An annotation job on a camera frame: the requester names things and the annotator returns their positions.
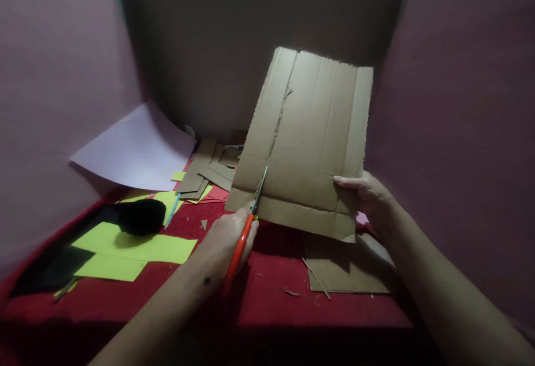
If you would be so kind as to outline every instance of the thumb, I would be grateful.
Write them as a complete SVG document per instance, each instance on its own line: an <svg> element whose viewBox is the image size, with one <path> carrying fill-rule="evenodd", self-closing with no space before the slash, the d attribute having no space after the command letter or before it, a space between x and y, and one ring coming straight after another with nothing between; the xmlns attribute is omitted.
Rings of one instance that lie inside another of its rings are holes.
<svg viewBox="0 0 535 366"><path fill-rule="evenodd" d="M368 186L368 182L365 178L344 178L335 176L334 182L341 188L349 188L356 190L366 188Z"/></svg>

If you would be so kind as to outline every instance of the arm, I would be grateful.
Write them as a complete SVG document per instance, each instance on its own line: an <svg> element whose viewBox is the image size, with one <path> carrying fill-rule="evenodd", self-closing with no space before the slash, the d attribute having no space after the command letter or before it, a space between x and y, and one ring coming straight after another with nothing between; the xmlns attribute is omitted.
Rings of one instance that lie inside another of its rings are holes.
<svg viewBox="0 0 535 366"><path fill-rule="evenodd" d="M173 340L186 320L223 282L247 210L216 220L189 260L180 266L147 304L104 347L90 365L146 365ZM251 252L258 229L254 221L242 264Z"/></svg>
<svg viewBox="0 0 535 366"><path fill-rule="evenodd" d="M374 177L335 177L355 189L361 209L392 257L438 346L451 364L535 364L535 350L432 244Z"/></svg>

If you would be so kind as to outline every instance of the hand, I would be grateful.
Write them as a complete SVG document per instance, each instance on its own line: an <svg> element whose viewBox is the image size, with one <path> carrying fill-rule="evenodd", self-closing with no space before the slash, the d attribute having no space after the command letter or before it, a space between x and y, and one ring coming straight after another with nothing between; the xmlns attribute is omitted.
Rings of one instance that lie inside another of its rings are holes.
<svg viewBox="0 0 535 366"><path fill-rule="evenodd" d="M215 220L205 239L185 264L195 263L198 267L209 270L209 274L220 284L227 274L248 215L249 212L241 208L235 214L226 214ZM240 268L251 253L258 225L258 221L253 221L251 225L251 231L241 256Z"/></svg>
<svg viewBox="0 0 535 366"><path fill-rule="evenodd" d="M371 218L389 216L392 207L397 203L388 189L367 171L364 171L362 178L336 176L334 182L341 188L357 191L360 199L360 210L370 220Z"/></svg>

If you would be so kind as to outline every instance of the orange scissors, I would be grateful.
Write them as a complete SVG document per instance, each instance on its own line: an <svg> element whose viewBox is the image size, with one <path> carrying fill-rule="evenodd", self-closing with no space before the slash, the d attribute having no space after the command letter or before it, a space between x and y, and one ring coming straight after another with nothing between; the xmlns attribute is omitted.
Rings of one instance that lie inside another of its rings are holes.
<svg viewBox="0 0 535 366"><path fill-rule="evenodd" d="M227 270L227 275L225 277L225 282L223 284L223 297L227 297L232 288L232 282L234 281L234 276L236 275L236 270L240 264L241 255L244 252L245 243L249 237L249 232L251 231L251 224L255 220L256 208L258 207L258 199L260 199L260 192L262 192L262 186L264 186L264 180L266 179L266 174L268 173L268 167L266 166L266 171L264 171L264 176L260 182L260 187L258 192L256 192L255 201L251 205L251 211L247 217L247 222L245 223L244 230L241 232L240 239L234 249L234 255L232 256L232 261Z"/></svg>

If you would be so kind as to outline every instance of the black pom-pom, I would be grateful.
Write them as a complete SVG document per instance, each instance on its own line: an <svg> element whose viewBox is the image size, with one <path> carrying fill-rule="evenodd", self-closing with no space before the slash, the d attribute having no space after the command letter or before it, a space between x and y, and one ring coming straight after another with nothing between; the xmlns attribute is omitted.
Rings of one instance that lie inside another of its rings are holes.
<svg viewBox="0 0 535 366"><path fill-rule="evenodd" d="M166 205L154 199L112 205L121 230L136 236L158 233L166 216Z"/></svg>

